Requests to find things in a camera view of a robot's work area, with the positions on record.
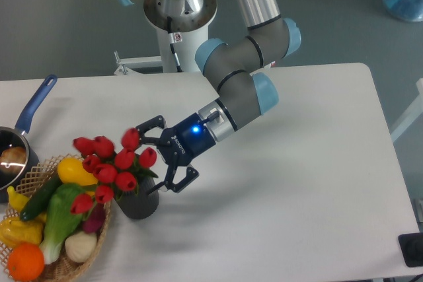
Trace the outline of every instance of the gray floor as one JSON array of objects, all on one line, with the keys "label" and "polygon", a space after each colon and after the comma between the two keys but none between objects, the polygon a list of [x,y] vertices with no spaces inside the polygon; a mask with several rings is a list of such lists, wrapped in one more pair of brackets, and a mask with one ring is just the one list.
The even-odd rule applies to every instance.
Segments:
[{"label": "gray floor", "polygon": [[[235,0],[218,0],[210,36],[246,35]],[[390,17],[381,0],[278,0],[303,43],[278,66],[362,62],[371,69],[390,126],[423,77],[423,22]],[[0,80],[111,75],[120,57],[159,55],[141,5],[117,0],[0,0]],[[411,198],[423,197],[423,118],[395,145]]]}]

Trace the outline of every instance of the white table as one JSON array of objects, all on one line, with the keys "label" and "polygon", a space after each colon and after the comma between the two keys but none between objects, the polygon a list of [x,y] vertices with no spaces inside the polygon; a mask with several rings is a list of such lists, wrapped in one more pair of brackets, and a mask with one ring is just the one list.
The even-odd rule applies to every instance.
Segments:
[{"label": "white table", "polygon": [[[405,266],[397,242],[418,227],[369,69],[265,73],[280,103],[195,159],[200,177],[180,194],[161,193],[148,219],[130,221],[114,205],[102,252],[81,281],[327,282],[423,272]],[[40,83],[0,82],[0,125],[14,126]],[[59,79],[28,140],[42,160],[76,153],[79,136],[119,144],[128,127],[157,114],[174,125],[216,96],[201,74]]]}]

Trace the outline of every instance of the tulip bouquet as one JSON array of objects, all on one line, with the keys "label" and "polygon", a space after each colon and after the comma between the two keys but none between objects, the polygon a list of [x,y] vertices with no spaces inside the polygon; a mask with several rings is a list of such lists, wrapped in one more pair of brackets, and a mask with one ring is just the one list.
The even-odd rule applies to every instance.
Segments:
[{"label": "tulip bouquet", "polygon": [[73,201],[71,213],[80,214],[93,210],[97,204],[105,204],[115,198],[119,200],[124,192],[138,194],[137,179],[157,175],[150,170],[157,160],[157,153],[151,147],[140,155],[135,153],[139,145],[136,128],[128,129],[122,137],[123,149],[116,153],[115,146],[105,136],[89,139],[80,137],[73,140],[73,146],[84,158],[83,168],[98,180],[92,186],[85,186],[95,194],[80,194]]}]

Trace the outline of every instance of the pot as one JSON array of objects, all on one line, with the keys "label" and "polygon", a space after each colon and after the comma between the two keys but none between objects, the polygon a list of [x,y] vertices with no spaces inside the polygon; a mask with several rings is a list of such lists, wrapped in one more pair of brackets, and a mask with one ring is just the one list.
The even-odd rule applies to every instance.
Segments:
[{"label": "pot", "polygon": [[40,162],[24,135],[30,130],[35,111],[57,80],[55,75],[48,75],[44,79],[24,107],[14,129],[0,127],[0,203],[9,200],[7,188],[16,187],[25,174]]}]

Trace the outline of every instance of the wicker basket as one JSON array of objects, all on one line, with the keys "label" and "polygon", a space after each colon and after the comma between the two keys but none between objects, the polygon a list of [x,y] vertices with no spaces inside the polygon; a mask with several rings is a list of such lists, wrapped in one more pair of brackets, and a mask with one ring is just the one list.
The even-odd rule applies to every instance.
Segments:
[{"label": "wicker basket", "polygon": [[[40,188],[40,186],[45,181],[49,180],[52,177],[52,175],[56,171],[57,164],[65,157],[75,157],[81,159],[78,156],[66,155],[64,157],[52,157],[50,160],[46,160],[43,164],[38,164],[38,166],[33,167],[30,172],[26,173],[26,176],[20,181],[20,184],[17,186],[16,192],[30,197],[38,188]],[[110,202],[107,203],[104,208],[106,211],[106,220],[100,232],[97,234],[97,246],[93,254],[91,254],[90,258],[83,264],[77,264],[71,261],[66,256],[63,244],[59,259],[50,265],[46,265],[41,276],[39,276],[39,278],[37,278],[35,281],[73,281],[76,278],[80,277],[91,266],[98,253],[100,252],[101,246],[106,237],[108,224],[110,222]],[[5,219],[18,215],[18,212],[15,211],[10,205],[8,205],[6,215],[3,218]],[[9,275],[9,270],[7,269],[7,259],[11,251],[12,250],[6,247],[4,244],[0,244],[0,261],[4,267],[3,271],[9,276],[10,279],[13,279]]]}]

